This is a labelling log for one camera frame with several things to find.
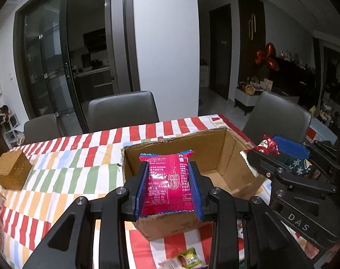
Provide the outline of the white side table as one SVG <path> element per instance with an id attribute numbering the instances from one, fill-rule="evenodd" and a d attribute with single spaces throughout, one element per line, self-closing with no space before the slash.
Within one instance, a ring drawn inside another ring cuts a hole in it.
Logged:
<path id="1" fill-rule="evenodd" d="M 249 94 L 237 87 L 235 91 L 234 107 L 241 108 L 246 115 L 254 109 L 261 94 L 262 91 L 258 90 L 254 90 L 253 93 Z"/>

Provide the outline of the grey chair left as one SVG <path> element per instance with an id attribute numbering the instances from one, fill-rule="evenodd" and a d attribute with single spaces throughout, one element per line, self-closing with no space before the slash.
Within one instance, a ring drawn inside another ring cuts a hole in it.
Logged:
<path id="1" fill-rule="evenodd" d="M 24 124 L 25 143 L 38 143 L 63 137 L 55 114 L 33 118 Z"/>

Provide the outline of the brown cardboard box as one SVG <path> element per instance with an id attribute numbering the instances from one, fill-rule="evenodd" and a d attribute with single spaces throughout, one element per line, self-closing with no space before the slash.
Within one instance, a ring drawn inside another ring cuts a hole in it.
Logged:
<path id="1" fill-rule="evenodd" d="M 194 152 L 191 160 L 196 162 L 201 175 L 209 177 L 215 186 L 228 191 L 232 196 L 248 200 L 265 181 L 263 176 L 253 176 L 240 154 L 251 148 L 249 143 L 231 129 L 210 129 L 183 137 L 124 147 L 123 172 L 125 179 L 137 175 L 141 153 L 167 155 L 191 149 Z M 149 216 L 133 223 L 148 241 L 174 236 L 209 224 L 210 222 L 199 222 L 193 212 Z"/>

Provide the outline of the red santa snack packet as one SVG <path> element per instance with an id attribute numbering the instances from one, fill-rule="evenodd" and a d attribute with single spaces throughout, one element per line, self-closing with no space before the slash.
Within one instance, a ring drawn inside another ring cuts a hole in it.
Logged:
<path id="1" fill-rule="evenodd" d="M 266 156 L 275 156 L 279 154 L 277 143 L 272 138 L 268 137 L 267 135 L 264 135 L 263 140 L 254 148 L 241 151 L 240 155 L 242 156 L 245 163 L 247 164 L 247 167 L 249 168 L 249 170 L 255 177 L 258 177 L 259 173 L 257 169 L 254 168 L 248 161 L 248 153 L 250 151 L 261 152 Z"/>

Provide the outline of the woven wicker box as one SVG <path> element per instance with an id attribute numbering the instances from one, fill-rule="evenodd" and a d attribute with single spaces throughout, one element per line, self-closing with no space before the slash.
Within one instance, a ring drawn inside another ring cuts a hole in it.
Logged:
<path id="1" fill-rule="evenodd" d="M 0 157 L 0 185 L 3 189 L 22 190 L 32 164 L 22 150 L 6 152 Z"/>

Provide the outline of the grey chair middle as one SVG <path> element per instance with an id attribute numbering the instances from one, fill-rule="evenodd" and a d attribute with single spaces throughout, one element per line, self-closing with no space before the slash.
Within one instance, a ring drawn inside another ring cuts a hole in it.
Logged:
<path id="1" fill-rule="evenodd" d="M 149 91 L 120 93 L 89 103 L 90 132 L 158 122 L 154 96 Z"/>

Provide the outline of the grey chair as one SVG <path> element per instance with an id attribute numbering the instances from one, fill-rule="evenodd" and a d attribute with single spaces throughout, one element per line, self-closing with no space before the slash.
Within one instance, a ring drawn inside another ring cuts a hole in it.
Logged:
<path id="1" fill-rule="evenodd" d="M 256 102 L 242 132 L 255 144 L 264 135 L 284 137 L 296 143 L 305 140 L 311 115 L 294 102 L 264 91 Z"/>
<path id="2" fill-rule="evenodd" d="M 149 91 L 120 93 L 89 103 L 90 132 L 158 122 L 154 96 Z"/>
<path id="3" fill-rule="evenodd" d="M 24 124 L 25 143 L 38 143 L 63 137 L 55 114 L 33 118 Z"/>

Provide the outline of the colourful checked tablecloth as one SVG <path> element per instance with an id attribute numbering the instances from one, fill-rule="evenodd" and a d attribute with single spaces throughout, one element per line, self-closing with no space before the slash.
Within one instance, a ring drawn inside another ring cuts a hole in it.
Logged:
<path id="1" fill-rule="evenodd" d="M 2 190 L 3 256 L 12 268 L 22 268 L 44 235 L 75 198 L 104 197 L 125 181 L 123 149 L 132 145 L 229 129 L 232 147 L 217 141 L 217 156 L 208 174 L 215 186 L 239 193 L 250 191 L 255 178 L 240 152 L 250 139 L 224 115 L 205 115 L 159 123 L 128 126 L 91 134 L 62 137 L 20 147 L 32 163 L 20 191 Z"/>

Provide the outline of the green candy packet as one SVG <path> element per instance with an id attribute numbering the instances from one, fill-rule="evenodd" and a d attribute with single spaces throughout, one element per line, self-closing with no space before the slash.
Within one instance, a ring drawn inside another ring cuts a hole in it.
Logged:
<path id="1" fill-rule="evenodd" d="M 194 268 L 202 264 L 202 261 L 199 259 L 195 248 L 189 248 L 186 251 L 179 253 L 177 258 L 184 268 Z"/>

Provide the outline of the dark green christmas bag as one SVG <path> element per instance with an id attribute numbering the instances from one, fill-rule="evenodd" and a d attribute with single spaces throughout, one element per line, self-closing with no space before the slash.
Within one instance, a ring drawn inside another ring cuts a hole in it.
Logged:
<path id="1" fill-rule="evenodd" d="M 288 166 L 290 172 L 296 176 L 308 178 L 316 171 L 314 165 L 307 159 L 295 158 L 283 152 L 277 155 L 277 159 Z"/>

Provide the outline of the glass sliding door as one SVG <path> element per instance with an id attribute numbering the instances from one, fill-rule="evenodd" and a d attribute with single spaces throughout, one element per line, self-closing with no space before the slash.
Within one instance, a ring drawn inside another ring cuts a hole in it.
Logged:
<path id="1" fill-rule="evenodd" d="M 56 116 L 63 135 L 88 126 L 76 93 L 67 38 L 68 0 L 30 0 L 15 13 L 17 84 L 28 119 Z"/>

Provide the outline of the red foil balloon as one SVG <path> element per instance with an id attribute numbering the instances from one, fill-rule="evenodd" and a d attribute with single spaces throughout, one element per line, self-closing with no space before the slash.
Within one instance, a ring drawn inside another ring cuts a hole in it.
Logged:
<path id="1" fill-rule="evenodd" d="M 266 63 L 266 65 L 275 71 L 279 70 L 279 66 L 274 59 L 276 57 L 276 49 L 273 43 L 267 43 L 264 50 L 258 50 L 256 52 L 255 62 L 256 64 Z"/>

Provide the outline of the grey chair right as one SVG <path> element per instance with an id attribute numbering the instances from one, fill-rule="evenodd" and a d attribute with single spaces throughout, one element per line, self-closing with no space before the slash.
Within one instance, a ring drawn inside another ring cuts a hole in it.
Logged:
<path id="1" fill-rule="evenodd" d="M 284 137 L 296 143 L 305 140 L 311 115 L 294 102 L 264 91 L 256 102 L 242 132 L 255 144 L 264 135 Z"/>

